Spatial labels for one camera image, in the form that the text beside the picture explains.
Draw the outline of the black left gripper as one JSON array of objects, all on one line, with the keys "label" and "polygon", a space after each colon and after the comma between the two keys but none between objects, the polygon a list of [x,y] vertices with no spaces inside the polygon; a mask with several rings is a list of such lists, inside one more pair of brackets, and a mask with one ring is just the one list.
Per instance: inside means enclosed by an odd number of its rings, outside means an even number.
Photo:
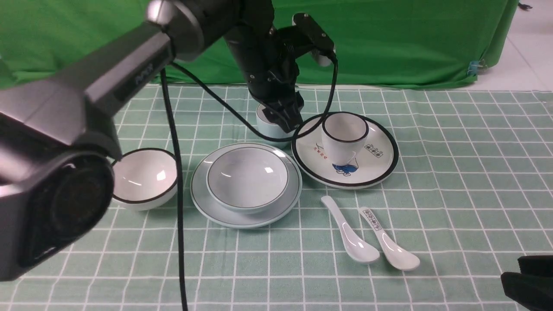
[{"label": "black left gripper", "polygon": [[263,116],[285,133],[296,130],[304,122],[304,100],[296,98],[299,69],[275,26],[235,26],[225,42]]}]

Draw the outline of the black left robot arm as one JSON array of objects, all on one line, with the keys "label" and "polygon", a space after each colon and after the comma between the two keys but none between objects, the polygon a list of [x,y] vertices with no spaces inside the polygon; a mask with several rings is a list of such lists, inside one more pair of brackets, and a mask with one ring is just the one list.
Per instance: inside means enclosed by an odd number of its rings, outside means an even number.
[{"label": "black left robot arm", "polygon": [[114,115],[171,61],[225,39],[251,95],[289,131],[296,58],[314,45],[270,0],[152,0],[145,21],[51,77],[1,91],[0,278],[14,281],[97,225],[120,159]]}]

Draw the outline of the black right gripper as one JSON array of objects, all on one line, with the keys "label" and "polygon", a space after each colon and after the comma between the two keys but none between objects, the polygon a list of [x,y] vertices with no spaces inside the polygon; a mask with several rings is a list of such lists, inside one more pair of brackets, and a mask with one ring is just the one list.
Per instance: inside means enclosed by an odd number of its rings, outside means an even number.
[{"label": "black right gripper", "polygon": [[504,294],[530,311],[553,309],[553,256],[518,258],[520,272],[500,276]]}]

